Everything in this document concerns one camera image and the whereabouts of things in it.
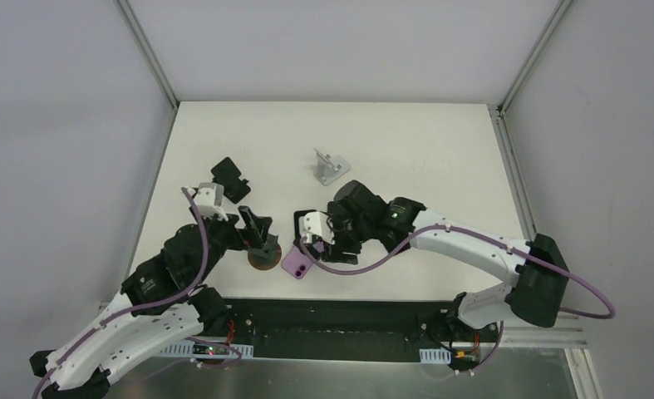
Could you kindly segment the purple phone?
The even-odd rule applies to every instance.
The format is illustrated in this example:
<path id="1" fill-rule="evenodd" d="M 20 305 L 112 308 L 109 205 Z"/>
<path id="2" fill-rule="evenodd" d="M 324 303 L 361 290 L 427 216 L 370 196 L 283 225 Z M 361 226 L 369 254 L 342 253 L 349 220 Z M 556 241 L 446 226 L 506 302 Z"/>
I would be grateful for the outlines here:
<path id="1" fill-rule="evenodd" d="M 300 248 L 292 246 L 288 254 L 283 258 L 280 266 L 291 277 L 300 280 L 305 277 L 313 266 L 313 261 Z"/>

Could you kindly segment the black phone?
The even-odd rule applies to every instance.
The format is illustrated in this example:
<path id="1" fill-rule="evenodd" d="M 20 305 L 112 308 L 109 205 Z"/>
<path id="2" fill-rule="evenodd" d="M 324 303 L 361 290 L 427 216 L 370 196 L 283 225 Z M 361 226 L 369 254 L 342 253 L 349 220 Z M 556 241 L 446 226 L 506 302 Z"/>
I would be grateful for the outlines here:
<path id="1" fill-rule="evenodd" d="M 293 215 L 295 239 L 306 244 L 324 239 L 330 232 L 327 220 L 326 214 L 315 209 L 296 211 Z"/>

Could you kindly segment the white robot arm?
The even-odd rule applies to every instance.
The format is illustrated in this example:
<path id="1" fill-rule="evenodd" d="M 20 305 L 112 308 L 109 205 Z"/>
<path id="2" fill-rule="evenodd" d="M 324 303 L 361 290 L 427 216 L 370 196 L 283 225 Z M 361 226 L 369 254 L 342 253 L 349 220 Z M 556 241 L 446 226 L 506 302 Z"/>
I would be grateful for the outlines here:
<path id="1" fill-rule="evenodd" d="M 210 219 L 179 228 L 82 332 L 30 357 L 33 397 L 103 398 L 145 360 L 212 329 L 228 308 L 204 281 L 225 254 L 210 253 Z"/>

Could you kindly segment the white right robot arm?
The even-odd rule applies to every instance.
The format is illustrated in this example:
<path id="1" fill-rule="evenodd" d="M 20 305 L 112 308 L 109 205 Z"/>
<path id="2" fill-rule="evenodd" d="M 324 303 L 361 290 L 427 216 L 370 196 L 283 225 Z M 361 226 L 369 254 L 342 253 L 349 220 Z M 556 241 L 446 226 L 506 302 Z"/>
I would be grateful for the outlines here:
<path id="1" fill-rule="evenodd" d="M 455 297 L 445 326 L 459 341 L 490 323 L 514 318 L 553 327 L 568 285 L 568 266 L 547 235 L 525 240 L 489 234 L 457 224 L 413 199 L 386 202 L 357 180 L 339 189 L 326 211 L 310 211 L 297 225 L 302 245 L 322 243 L 319 258 L 327 263 L 356 264 L 362 245 L 376 240 L 387 259 L 408 249 L 423 250 L 497 278 L 491 288 Z"/>

